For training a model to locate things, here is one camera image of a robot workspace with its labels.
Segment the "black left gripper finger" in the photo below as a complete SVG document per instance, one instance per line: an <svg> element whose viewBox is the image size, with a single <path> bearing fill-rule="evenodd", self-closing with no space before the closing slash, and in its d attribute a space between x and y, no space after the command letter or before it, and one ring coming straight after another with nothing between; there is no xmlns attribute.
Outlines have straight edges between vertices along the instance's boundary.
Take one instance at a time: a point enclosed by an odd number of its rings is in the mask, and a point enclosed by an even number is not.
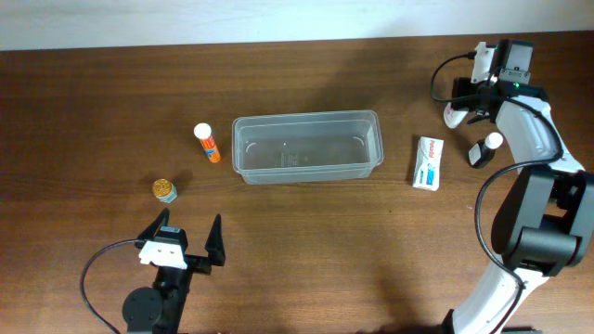
<svg viewBox="0 0 594 334"><path fill-rule="evenodd" d="M217 214L214 218L213 225L205 244L205 250L208 253L208 259L211 265L225 265L226 252L222 235L222 217L220 214Z"/></svg>
<svg viewBox="0 0 594 334"><path fill-rule="evenodd" d="M147 242L153 240L162 226L167 226L169 222L170 210L164 208L157 218L145 228L137 237L137 242Z"/></svg>

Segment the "white calamine lotion bottle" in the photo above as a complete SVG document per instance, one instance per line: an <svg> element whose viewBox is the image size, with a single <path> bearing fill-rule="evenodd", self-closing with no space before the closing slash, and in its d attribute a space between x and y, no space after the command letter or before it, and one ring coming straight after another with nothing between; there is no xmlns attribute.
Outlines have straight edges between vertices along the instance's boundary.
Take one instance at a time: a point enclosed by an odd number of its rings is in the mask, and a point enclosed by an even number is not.
<svg viewBox="0 0 594 334"><path fill-rule="evenodd" d="M454 109L452 103L449 102L444 109L445 125L450 129L457 128L468 113L468 108Z"/></svg>

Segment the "dark brown syrup bottle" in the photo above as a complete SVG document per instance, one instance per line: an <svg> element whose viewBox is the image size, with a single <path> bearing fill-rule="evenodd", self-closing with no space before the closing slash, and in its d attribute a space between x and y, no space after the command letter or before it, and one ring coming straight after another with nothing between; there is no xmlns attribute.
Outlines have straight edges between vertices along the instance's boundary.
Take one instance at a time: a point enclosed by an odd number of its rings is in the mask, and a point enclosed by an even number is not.
<svg viewBox="0 0 594 334"><path fill-rule="evenodd" d="M470 166L474 169L485 167L494 158L496 149L502 145L503 140L502 134L494 132L477 141L468 152Z"/></svg>

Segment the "white Panadol medicine box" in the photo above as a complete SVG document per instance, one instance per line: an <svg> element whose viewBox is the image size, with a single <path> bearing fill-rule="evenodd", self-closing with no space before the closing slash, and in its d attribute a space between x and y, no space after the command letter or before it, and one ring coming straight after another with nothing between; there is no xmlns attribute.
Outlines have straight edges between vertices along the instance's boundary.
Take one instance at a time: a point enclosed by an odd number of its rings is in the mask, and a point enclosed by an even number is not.
<svg viewBox="0 0 594 334"><path fill-rule="evenodd" d="M444 141L422 136L418 143L412 186L436 191L440 186L440 165Z"/></svg>

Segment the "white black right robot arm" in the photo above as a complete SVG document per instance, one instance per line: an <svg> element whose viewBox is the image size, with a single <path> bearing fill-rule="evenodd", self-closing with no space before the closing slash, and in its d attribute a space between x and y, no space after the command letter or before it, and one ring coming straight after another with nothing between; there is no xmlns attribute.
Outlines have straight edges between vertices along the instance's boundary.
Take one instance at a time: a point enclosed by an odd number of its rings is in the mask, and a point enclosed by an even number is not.
<svg viewBox="0 0 594 334"><path fill-rule="evenodd" d="M449 310L444 333L503 332L530 293L582 261L593 236L593 176L563 143L545 90L529 84L533 50L525 41L479 43L465 55L474 62L471 76L455 79L445 101L448 127L469 112L477 122L489 120L514 159L479 190L477 232L488 187L505 173L519 174L494 218L491 240L477 237L490 263L470 297Z"/></svg>

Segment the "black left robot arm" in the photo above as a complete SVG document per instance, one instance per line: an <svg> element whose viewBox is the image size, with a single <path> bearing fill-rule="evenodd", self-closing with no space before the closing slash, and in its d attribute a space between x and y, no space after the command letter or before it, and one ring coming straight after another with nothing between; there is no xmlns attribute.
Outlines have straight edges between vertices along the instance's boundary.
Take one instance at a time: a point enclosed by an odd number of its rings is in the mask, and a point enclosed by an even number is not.
<svg viewBox="0 0 594 334"><path fill-rule="evenodd" d="M168 225L170 211L165 208L137 237L142 264L157 268L150 287L133 290L123 302L123 319L128 333L176 333L194 275L208 276L215 266L222 267L226 253L222 236L222 217L216 215L205 243L205 256L187 254L187 233Z"/></svg>

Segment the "clear plastic container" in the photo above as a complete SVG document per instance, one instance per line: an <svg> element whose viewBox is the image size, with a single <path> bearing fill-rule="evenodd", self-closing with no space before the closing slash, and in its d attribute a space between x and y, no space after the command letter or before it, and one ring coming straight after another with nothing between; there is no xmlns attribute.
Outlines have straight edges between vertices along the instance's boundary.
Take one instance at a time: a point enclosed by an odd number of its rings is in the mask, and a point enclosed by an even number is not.
<svg viewBox="0 0 594 334"><path fill-rule="evenodd" d="M249 185L366 178L383 162L370 109L240 117L232 129L233 168Z"/></svg>

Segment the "small gold-lid jar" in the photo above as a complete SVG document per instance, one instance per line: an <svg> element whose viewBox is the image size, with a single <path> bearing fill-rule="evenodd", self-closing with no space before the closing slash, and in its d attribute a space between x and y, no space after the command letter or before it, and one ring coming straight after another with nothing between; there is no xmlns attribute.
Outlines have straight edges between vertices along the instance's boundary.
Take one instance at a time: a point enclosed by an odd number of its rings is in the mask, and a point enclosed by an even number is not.
<svg viewBox="0 0 594 334"><path fill-rule="evenodd" d="M156 199L164 203L171 203L177 198L177 190L172 182L158 179L152 185L152 192Z"/></svg>

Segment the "orange effervescent tablet tube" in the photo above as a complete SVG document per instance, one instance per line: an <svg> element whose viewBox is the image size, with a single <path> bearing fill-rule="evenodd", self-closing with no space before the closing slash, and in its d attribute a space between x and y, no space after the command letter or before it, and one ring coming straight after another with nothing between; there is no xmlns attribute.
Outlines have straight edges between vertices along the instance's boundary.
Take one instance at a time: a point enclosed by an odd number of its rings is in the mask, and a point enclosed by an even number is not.
<svg viewBox="0 0 594 334"><path fill-rule="evenodd" d="M221 160L220 152L213 137L212 127L208 123L197 124L194 127L194 136L199 139L210 162L217 163Z"/></svg>

